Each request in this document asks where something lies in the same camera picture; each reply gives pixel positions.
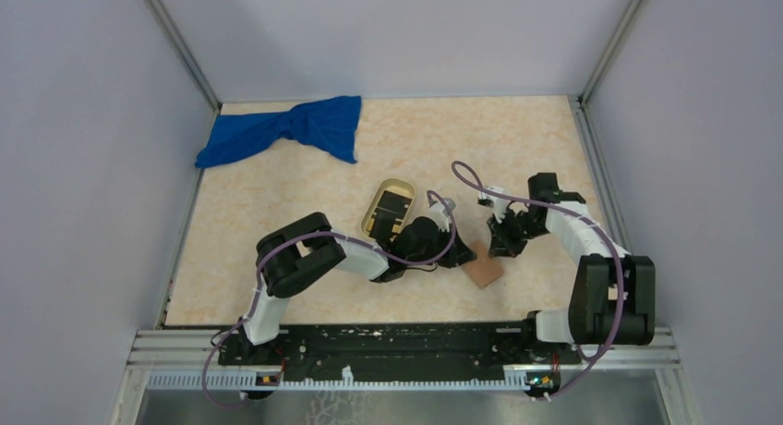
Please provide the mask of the beige oval plastic tray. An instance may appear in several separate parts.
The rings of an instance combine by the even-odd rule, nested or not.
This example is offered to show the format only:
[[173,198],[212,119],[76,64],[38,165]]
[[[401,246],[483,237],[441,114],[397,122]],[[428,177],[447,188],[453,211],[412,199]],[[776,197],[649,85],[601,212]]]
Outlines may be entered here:
[[395,177],[382,180],[360,223],[360,230],[373,240],[391,240],[407,222],[416,199],[415,187]]

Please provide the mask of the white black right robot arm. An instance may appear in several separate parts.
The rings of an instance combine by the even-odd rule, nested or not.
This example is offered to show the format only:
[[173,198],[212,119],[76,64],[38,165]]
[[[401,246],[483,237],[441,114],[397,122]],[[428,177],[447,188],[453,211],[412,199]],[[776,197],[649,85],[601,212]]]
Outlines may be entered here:
[[528,242],[554,236],[576,265],[567,307],[533,311],[532,329],[520,337],[520,349],[532,362],[545,361],[557,343],[643,346],[655,335],[656,269],[647,256],[619,246],[590,214],[584,197],[560,188],[556,174],[538,173],[528,180],[529,200],[512,209],[503,188],[480,193],[479,204],[492,209],[488,218],[491,257],[516,257]]

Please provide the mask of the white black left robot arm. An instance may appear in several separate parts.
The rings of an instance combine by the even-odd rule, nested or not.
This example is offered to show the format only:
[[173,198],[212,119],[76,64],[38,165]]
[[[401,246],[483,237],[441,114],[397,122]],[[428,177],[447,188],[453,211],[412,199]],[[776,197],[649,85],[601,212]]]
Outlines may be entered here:
[[371,242],[349,237],[325,213],[314,212],[261,239],[253,298],[241,318],[243,355],[256,364],[270,361],[289,300],[333,270],[389,283],[415,267],[451,269],[476,259],[449,215],[419,216],[398,234],[386,218],[371,235]]

